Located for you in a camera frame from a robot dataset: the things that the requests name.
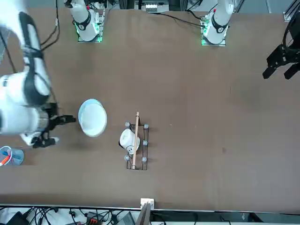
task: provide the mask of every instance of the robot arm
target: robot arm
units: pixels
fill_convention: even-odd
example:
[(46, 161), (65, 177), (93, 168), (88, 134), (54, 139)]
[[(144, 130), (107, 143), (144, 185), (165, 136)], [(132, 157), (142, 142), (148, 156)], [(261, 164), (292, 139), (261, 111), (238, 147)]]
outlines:
[(208, 16), (210, 22), (204, 34), (209, 42), (219, 44), (223, 41), (233, 10), (233, 0), (218, 0), (216, 11)]
[(0, 1), (0, 25), (17, 35), (25, 62), (22, 72), (2, 77), (2, 85), (7, 97), (18, 105), (43, 105), (50, 96), (51, 84), (34, 21), (22, 0)]
[(70, 9), (77, 32), (83, 41), (91, 41), (100, 33), (99, 13), (87, 9), (84, 0), (64, 0)]
[(57, 104), (46, 104), (51, 83), (36, 26), (23, 1), (0, 0), (0, 6), (0, 25), (17, 35), (25, 62), (22, 72), (0, 78), (0, 135), (20, 135), (36, 148), (55, 144), (58, 138), (50, 138), (49, 131), (75, 119), (58, 116)]

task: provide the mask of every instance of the metal rack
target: metal rack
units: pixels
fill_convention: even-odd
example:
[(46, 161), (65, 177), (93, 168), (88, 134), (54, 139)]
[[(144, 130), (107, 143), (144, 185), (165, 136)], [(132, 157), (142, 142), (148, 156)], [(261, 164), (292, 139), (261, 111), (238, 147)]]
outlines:
[[(131, 124), (130, 122), (125, 123), (125, 127), (129, 128), (133, 133), (135, 132), (136, 124)], [(143, 128), (143, 142), (142, 142), (142, 157), (139, 157), (139, 164), (141, 166), (135, 166), (135, 169), (132, 168), (133, 155), (127, 153), (124, 157), (126, 161), (126, 169), (128, 170), (147, 170), (148, 167), (148, 143), (149, 143), (149, 125), (142, 124), (140, 118), (138, 120), (138, 126)]]

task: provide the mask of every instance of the cable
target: cable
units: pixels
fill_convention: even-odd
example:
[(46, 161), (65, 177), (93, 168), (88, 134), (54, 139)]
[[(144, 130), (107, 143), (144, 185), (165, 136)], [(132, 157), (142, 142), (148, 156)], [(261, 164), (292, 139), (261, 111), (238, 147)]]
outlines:
[(244, 2), (245, 2), (245, 0), (240, 0), (238, 6), (235, 8), (235, 12), (236, 12), (236, 13), (239, 13), (239, 12), (240, 12), (240, 8), (242, 8)]
[(99, 221), (99, 215), (98, 215), (98, 210), (96, 209), (96, 214), (97, 214), (97, 220)]
[(197, 5), (197, 3), (199, 3), (199, 5), (201, 5), (202, 2), (203, 2), (203, 0), (198, 0), (197, 2), (195, 2), (195, 4), (193, 4), (190, 8), (188, 8), (187, 11), (190, 10), (191, 8), (193, 8), (195, 5)]
[(87, 214), (84, 213), (81, 209), (79, 209), (79, 211), (80, 211), (85, 217), (87, 217)]
[(195, 216), (195, 222), (194, 222), (194, 225), (196, 225), (197, 221), (198, 221), (198, 214), (197, 213), (194, 213), (194, 216)]
[(38, 209), (40, 212), (41, 212), (41, 218), (42, 218), (42, 221), (43, 221), (43, 219), (45, 218), (46, 219), (46, 221), (47, 221), (47, 223), (48, 223), (48, 225), (51, 225), (51, 223), (49, 222), (49, 220), (48, 220), (48, 217), (47, 217), (47, 215), (46, 215), (46, 213), (45, 213), (45, 211), (46, 211), (46, 209)]
[(181, 22), (184, 22), (184, 23), (187, 23), (187, 24), (190, 24), (190, 25), (194, 25), (194, 26), (197, 26), (197, 27), (203, 27), (203, 28), (205, 28), (204, 25), (200, 25), (200, 24), (197, 24), (197, 23), (193, 23), (193, 22), (189, 22), (189, 21), (186, 21), (186, 20), (182, 20), (182, 19), (177, 18), (177, 17), (172, 16), (172, 15), (167, 15), (167, 14), (162, 14), (162, 13), (157, 13), (157, 15), (165, 15), (165, 16), (168, 16), (168, 17), (170, 17), (170, 18), (173, 18), (173, 19), (175, 19), (175, 20), (179, 20), (179, 21), (181, 21)]
[(163, 223), (161, 223), (160, 225), (166, 225), (167, 223), (165, 222), (165, 220), (160, 216), (160, 215), (157, 215), (157, 214), (155, 214), (154, 212), (151, 212), (151, 214), (152, 215), (154, 215), (155, 217), (158, 217), (158, 218), (160, 218), (162, 221), (163, 221)]
[(41, 45), (46, 44), (50, 40), (50, 38), (53, 36), (53, 34), (55, 34), (56, 30), (57, 30), (57, 26), (55, 26), (55, 28), (52, 31), (52, 33), (49, 35), (49, 37), (44, 42), (41, 43)]
[[(217, 5), (218, 5), (218, 3), (217, 3), (216, 5), (214, 5), (214, 7), (216, 7)], [(211, 8), (211, 9), (209, 10), (209, 12), (211, 12), (211, 11), (214, 9), (214, 7)]]
[[(45, 213), (49, 212), (49, 211), (52, 210), (52, 209), (53, 209), (53, 207), (47, 209), (47, 211), (45, 211)], [(37, 213), (37, 210), (38, 210), (38, 209), (36, 208), (34, 217), (33, 217), (32, 220), (30, 221), (29, 225), (32, 224), (33, 220), (35, 220), (35, 224), (37, 224), (37, 215), (40, 213), (40, 212)]]
[(225, 220), (222, 216), (220, 216), (221, 217), (221, 221), (224, 221), (224, 222), (228, 222), (229, 223), (229, 225), (231, 225), (231, 223), (230, 223), (230, 221), (229, 220)]
[(112, 213), (112, 212), (109, 210), (108, 213), (106, 213), (106, 214), (103, 216), (103, 218), (101, 219), (101, 222), (107, 222), (107, 221), (108, 221), (109, 213)]
[(191, 10), (187, 10), (187, 12), (191, 13), (191, 14), (193, 15), (193, 17), (195, 17), (195, 18), (198, 19), (198, 20), (201, 20), (201, 19), (202, 19), (202, 17), (196, 16), (195, 13), (194, 13), (193, 11), (191, 11)]
[(73, 220), (74, 224), (77, 224), (76, 221), (74, 220), (74, 217), (73, 217), (72, 214), (71, 214), (71, 217), (72, 217), (72, 220)]
[(3, 43), (3, 45), (4, 45), (4, 48), (5, 48), (6, 54), (7, 54), (7, 56), (8, 56), (8, 59), (9, 59), (9, 63), (10, 63), (10, 65), (11, 65), (11, 68), (13, 69), (13, 72), (14, 72), (14, 74), (15, 74), (15, 73), (17, 72), (17, 70), (15, 69), (14, 63), (13, 63), (13, 61), (12, 61), (12, 59), (11, 59), (11, 55), (10, 55), (9, 50), (8, 50), (8, 46), (7, 46), (6, 43), (5, 43), (5, 40), (4, 40), (4, 38), (3, 38), (3, 35), (2, 35), (2, 32), (1, 32), (1, 31), (0, 31), (0, 38), (1, 38), (1, 41), (2, 41), (2, 43)]
[(120, 214), (120, 213), (122, 213), (124, 210), (121, 210), (120, 212), (118, 212), (116, 215), (114, 215), (112, 212), (111, 212), (111, 214), (112, 214), (112, 217), (111, 217), (111, 220), (109, 221), (109, 223), (108, 224), (112, 224), (112, 225), (115, 225), (115, 221), (113, 220), (113, 218), (115, 218), (116, 219), (116, 221), (117, 221), (117, 223), (118, 223), (118, 215)]
[(47, 48), (49, 48), (50, 46), (52, 46), (53, 44), (55, 44), (58, 41), (58, 39), (60, 38), (60, 20), (59, 20), (59, 16), (58, 16), (57, 0), (55, 0), (55, 7), (56, 7), (56, 19), (57, 19), (58, 34), (57, 34), (56, 39), (54, 41), (52, 41), (50, 44), (48, 44), (44, 48), (42, 48), (42, 52), (44, 50), (46, 50)]
[(27, 210), (25, 213), (23, 213), (23, 218), (26, 219), (30, 215), (30, 213), (33, 211), (33, 209), (34, 209), (34, 207), (31, 207), (29, 210)]

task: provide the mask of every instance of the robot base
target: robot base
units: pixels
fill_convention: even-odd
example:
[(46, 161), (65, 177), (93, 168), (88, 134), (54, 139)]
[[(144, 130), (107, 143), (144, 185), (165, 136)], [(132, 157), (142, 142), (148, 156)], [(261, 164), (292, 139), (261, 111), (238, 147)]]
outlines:
[(203, 46), (207, 46), (207, 45), (213, 45), (213, 46), (223, 46), (225, 47), (226, 46), (226, 42), (225, 42), (225, 36), (226, 34), (224, 35), (224, 39), (221, 43), (219, 44), (212, 44), (211, 42), (209, 42), (206, 37), (204, 36), (205, 32), (207, 31), (207, 27), (208, 27), (208, 24), (210, 23), (210, 18), (209, 18), (209, 15), (205, 15), (204, 17), (204, 20), (201, 20), (201, 25), (204, 25), (205, 28), (201, 27), (201, 45)]
[(92, 43), (101, 43), (103, 40), (103, 26), (104, 26), (104, 19), (105, 19), (105, 9), (100, 10), (101, 12), (95, 12), (94, 16), (96, 18), (96, 22), (94, 24), (95, 29), (99, 31), (99, 34), (97, 34), (91, 41), (84, 41), (82, 40), (82, 38), (79, 36), (79, 32), (78, 32), (78, 28), (75, 25), (77, 34), (78, 34), (78, 42), (79, 43), (88, 43), (88, 42), (92, 42)]

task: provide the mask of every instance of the table surface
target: table surface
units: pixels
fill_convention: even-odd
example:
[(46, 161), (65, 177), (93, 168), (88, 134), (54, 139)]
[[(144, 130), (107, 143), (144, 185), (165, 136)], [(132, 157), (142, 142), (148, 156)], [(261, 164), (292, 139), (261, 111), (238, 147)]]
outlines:
[[(44, 40), (54, 9), (30, 13)], [(227, 47), (213, 47), (201, 46), (197, 27), (137, 10), (112, 10), (103, 42), (79, 44), (69, 11), (59, 14), (59, 42), (45, 51), (56, 98), (76, 117), (98, 99), (107, 127), (89, 138), (68, 124), (53, 131), (56, 146), (25, 149), (23, 166), (0, 170), (2, 203), (138, 208), (149, 197), (163, 209), (299, 211), (300, 77), (262, 76), (282, 15), (233, 15)], [(22, 70), (14, 35), (8, 47)], [(118, 146), (136, 111), (151, 128), (147, 171), (127, 170)], [(0, 143), (24, 146), (16, 136)]]

